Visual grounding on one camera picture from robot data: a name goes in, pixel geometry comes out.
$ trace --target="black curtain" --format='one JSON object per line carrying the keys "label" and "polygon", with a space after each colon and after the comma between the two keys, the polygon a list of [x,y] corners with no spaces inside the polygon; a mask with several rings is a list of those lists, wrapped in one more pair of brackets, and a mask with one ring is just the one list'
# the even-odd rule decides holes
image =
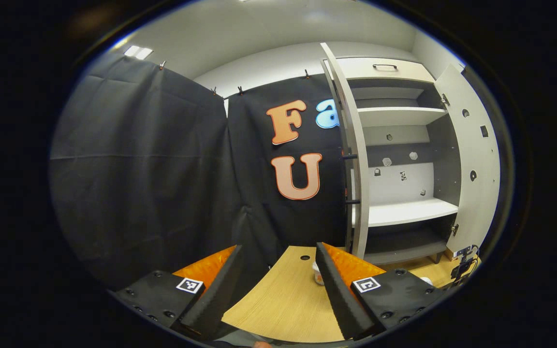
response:
{"label": "black curtain", "polygon": [[[232,156],[244,205],[238,221],[246,226],[235,232],[255,244],[259,257],[268,264],[274,264],[289,245],[345,243],[347,216],[340,130],[321,128],[316,122],[320,113],[316,106],[328,99],[332,94],[323,74],[274,82],[229,97]],[[290,126],[298,137],[273,145],[275,128],[267,111],[293,101],[303,101],[306,106],[298,112],[300,127]],[[272,159],[293,157],[293,185],[304,188],[308,184],[307,171],[300,157],[313,152],[322,155],[318,193],[309,200],[290,200],[281,195]]]}
{"label": "black curtain", "polygon": [[66,239],[111,289],[236,242],[223,99],[152,62],[107,54],[87,69],[60,116],[49,180]]}

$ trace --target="white shelf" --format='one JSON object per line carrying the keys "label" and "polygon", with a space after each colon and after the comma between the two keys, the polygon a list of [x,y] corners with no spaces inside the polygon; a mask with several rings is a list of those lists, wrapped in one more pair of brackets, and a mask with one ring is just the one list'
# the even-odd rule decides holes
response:
{"label": "white shelf", "polygon": [[444,109],[410,106],[358,108],[363,127],[425,126],[446,114]]}
{"label": "white shelf", "polygon": [[[369,227],[397,225],[455,214],[457,205],[431,198],[424,201],[372,205],[369,207]],[[356,223],[356,208],[352,207],[352,225]]]}

